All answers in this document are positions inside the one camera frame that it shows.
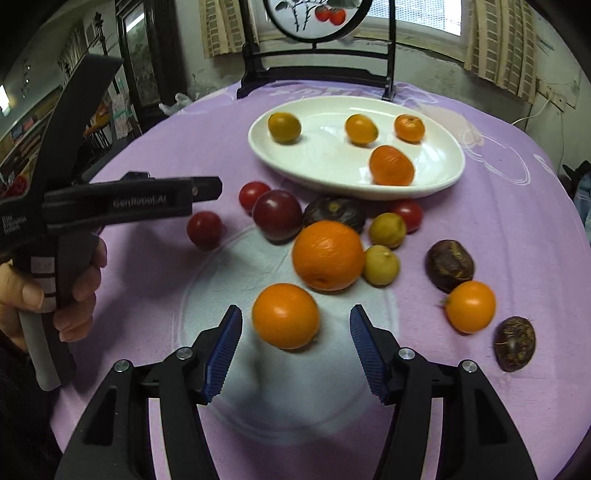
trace ceiling light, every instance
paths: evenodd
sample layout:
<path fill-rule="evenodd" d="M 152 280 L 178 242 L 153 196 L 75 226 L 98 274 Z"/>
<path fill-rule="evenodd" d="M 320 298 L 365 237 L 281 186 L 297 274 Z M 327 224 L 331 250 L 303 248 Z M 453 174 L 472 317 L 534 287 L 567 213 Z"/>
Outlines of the ceiling light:
<path fill-rule="evenodd" d="M 142 12 L 138 18 L 136 18 L 133 22 L 131 22 L 129 25 L 127 25 L 127 27 L 125 27 L 125 31 L 128 32 L 130 31 L 132 28 L 134 28 L 138 23 L 140 23 L 143 19 L 144 19 L 145 15 Z"/>
<path fill-rule="evenodd" d="M 10 109 L 10 104 L 8 102 L 8 95 L 6 94 L 6 90 L 4 89 L 4 85 L 0 85 L 0 108 L 2 108 L 2 113 L 4 113 L 7 109 Z"/>

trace button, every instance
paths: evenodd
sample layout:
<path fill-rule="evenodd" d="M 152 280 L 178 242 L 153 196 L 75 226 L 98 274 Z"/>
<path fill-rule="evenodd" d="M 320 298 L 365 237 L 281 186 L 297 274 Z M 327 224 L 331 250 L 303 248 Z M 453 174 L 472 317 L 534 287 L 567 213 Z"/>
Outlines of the button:
<path fill-rule="evenodd" d="M 43 289 L 43 292 L 45 292 L 45 295 L 49 295 L 51 293 L 56 292 L 56 278 L 55 277 L 36 278 L 35 280 L 37 283 L 39 283 L 39 285 Z"/>
<path fill-rule="evenodd" d="M 57 299 L 55 297 L 45 297 L 41 306 L 41 313 L 55 312 L 57 309 Z"/>
<path fill-rule="evenodd" d="M 31 257 L 31 273 L 33 275 L 55 274 L 55 257 Z"/>

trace door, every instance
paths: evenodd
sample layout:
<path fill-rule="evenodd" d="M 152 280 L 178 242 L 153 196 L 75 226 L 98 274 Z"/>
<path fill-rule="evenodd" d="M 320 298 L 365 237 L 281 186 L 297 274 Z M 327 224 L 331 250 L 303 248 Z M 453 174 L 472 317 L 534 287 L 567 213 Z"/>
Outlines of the door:
<path fill-rule="evenodd" d="M 158 104 L 174 104 L 187 88 L 174 2 L 115 0 L 115 10 L 129 97 L 145 132 L 166 118 Z"/>

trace metal screw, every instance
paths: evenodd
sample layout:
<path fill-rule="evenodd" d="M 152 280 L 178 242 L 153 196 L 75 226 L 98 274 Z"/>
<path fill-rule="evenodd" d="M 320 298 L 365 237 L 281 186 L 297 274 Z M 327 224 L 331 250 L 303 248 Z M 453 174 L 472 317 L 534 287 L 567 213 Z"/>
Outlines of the metal screw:
<path fill-rule="evenodd" d="M 468 372 L 469 374 L 474 373 L 476 370 L 478 370 L 478 365 L 476 365 L 475 362 L 473 362 L 472 360 L 464 360 L 462 362 L 462 368 Z"/>
<path fill-rule="evenodd" d="M 119 373 L 125 372 L 128 368 L 129 362 L 127 360 L 119 360 L 113 367 L 113 369 L 115 369 L 115 371 Z"/>
<path fill-rule="evenodd" d="M 411 348 L 401 348 L 398 351 L 398 356 L 402 358 L 402 360 L 412 360 L 415 356 L 415 353 Z"/>
<path fill-rule="evenodd" d="M 188 360 L 193 356 L 193 351 L 188 347 L 184 346 L 177 350 L 177 358 L 179 360 Z"/>

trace checkered curtain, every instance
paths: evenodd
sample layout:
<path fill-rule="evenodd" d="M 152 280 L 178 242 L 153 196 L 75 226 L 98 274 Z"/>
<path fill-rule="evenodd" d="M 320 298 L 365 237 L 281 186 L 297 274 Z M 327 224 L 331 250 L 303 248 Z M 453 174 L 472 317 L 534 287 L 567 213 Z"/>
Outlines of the checkered curtain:
<path fill-rule="evenodd" d="M 242 51 L 245 40 L 238 0 L 199 0 L 199 13 L 205 58 Z"/>
<path fill-rule="evenodd" d="M 525 0 L 472 0 L 464 68 L 529 103 L 535 99 L 535 30 Z"/>

